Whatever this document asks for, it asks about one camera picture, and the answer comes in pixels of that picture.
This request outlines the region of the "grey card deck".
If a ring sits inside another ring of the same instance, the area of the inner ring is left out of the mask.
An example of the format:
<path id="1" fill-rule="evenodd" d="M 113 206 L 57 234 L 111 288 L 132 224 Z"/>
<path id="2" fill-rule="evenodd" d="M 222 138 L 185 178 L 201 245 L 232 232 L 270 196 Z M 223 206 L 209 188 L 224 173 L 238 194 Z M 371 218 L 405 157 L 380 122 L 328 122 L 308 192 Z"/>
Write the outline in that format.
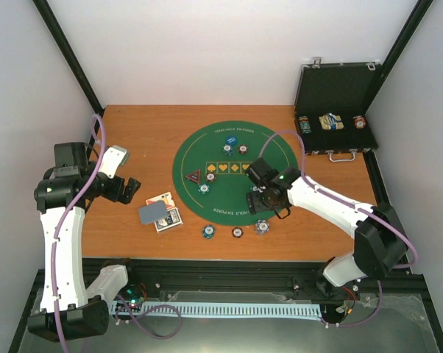
<path id="1" fill-rule="evenodd" d="M 142 224 L 151 224 L 168 215 L 168 210 L 164 201 L 157 201 L 138 209 L 138 215 Z"/>

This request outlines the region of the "green blue poker chip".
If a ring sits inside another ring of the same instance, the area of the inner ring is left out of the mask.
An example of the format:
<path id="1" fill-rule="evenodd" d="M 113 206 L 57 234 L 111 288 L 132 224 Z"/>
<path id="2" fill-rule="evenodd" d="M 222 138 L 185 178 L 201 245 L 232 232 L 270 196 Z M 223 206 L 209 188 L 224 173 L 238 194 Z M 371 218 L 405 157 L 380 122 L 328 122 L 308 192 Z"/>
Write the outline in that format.
<path id="1" fill-rule="evenodd" d="M 202 183 L 202 184 L 200 184 L 200 185 L 198 186 L 198 191 L 199 191 L 201 194 L 207 194 L 207 193 L 210 192 L 210 185 L 207 184 L 207 183 Z"/>

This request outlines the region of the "blue round blind button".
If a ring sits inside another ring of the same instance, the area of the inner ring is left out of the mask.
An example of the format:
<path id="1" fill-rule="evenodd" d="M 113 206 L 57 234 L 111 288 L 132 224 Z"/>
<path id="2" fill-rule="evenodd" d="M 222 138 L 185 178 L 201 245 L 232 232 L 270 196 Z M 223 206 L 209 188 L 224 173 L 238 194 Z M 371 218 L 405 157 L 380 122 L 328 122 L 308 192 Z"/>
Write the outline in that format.
<path id="1" fill-rule="evenodd" d="M 238 143 L 238 138 L 235 135 L 229 135 L 225 138 L 226 144 L 235 146 Z"/>

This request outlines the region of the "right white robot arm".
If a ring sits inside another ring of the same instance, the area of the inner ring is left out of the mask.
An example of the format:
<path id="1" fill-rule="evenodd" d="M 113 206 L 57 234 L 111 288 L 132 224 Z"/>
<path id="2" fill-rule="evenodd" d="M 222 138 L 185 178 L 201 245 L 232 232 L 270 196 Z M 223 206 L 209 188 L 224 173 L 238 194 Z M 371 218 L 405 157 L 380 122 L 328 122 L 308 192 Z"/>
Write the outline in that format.
<path id="1" fill-rule="evenodd" d="M 298 207 L 332 223 L 353 239 L 352 252 L 334 257 L 316 275 L 316 289 L 325 298 L 356 279 L 386 278 L 411 248 L 390 204 L 357 202 L 323 187 L 299 169 L 278 171 L 263 158 L 251 163 L 245 174 L 256 187 L 247 194 L 251 214 L 278 214 Z"/>

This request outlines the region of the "triangular red dealer button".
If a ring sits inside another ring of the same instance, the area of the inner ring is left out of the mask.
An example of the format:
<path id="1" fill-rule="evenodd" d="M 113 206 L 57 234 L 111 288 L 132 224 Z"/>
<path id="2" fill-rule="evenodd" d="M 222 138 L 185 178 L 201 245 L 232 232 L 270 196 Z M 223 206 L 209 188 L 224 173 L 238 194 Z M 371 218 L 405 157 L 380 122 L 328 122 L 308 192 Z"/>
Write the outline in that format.
<path id="1" fill-rule="evenodd" d="M 185 178 L 195 184 L 199 185 L 201 180 L 201 170 L 196 169 L 185 176 Z"/>

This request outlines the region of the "green blue chip stack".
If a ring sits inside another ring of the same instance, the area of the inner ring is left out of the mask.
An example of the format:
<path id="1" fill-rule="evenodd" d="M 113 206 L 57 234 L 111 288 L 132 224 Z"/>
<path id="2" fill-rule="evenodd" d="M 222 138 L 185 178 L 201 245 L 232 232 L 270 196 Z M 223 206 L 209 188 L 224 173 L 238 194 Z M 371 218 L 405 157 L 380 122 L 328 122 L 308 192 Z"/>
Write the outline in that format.
<path id="1" fill-rule="evenodd" d="M 215 236 L 216 234 L 216 228 L 213 225 L 206 225 L 203 227 L 202 229 L 202 237 L 204 239 L 211 239 Z"/>

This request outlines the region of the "red brown chip stack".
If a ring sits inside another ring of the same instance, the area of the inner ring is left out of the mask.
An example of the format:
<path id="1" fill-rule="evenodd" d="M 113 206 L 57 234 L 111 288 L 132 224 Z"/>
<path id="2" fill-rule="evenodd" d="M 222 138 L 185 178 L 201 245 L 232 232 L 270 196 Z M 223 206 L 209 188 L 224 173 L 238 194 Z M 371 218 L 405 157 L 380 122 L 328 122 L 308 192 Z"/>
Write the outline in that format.
<path id="1" fill-rule="evenodd" d="M 232 236 L 233 236 L 234 238 L 240 238 L 240 237 L 243 236 L 243 234 L 244 234 L 244 231 L 243 231 L 243 229 L 240 228 L 240 227 L 234 227 L 234 228 L 232 229 Z"/>

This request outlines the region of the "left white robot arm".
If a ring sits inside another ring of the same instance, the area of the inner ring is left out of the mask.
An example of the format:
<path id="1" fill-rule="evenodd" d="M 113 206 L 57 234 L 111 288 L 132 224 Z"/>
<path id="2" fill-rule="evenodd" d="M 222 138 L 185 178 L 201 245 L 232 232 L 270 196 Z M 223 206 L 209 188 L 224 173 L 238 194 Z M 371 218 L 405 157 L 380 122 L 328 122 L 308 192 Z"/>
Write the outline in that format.
<path id="1" fill-rule="evenodd" d="M 82 268 L 86 205 L 99 197 L 129 204 L 141 186 L 116 174 L 128 157 L 126 149 L 111 146 L 91 162 L 85 143 L 54 146 L 55 165 L 34 191 L 46 255 L 40 306 L 27 320 L 30 333 L 51 342 L 103 335 L 118 292 L 131 296 L 138 290 L 139 278 L 125 263 L 104 267 L 90 285 Z"/>

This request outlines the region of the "purple white chip stack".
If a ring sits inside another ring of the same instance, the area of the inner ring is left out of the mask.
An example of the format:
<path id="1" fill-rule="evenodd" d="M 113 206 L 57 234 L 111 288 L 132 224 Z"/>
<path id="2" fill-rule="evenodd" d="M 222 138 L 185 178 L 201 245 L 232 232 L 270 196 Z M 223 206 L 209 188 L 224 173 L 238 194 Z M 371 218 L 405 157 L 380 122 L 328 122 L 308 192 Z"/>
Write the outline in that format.
<path id="1" fill-rule="evenodd" d="M 265 235 L 270 230 L 269 222 L 265 219 L 259 219 L 255 223 L 255 233 Z"/>

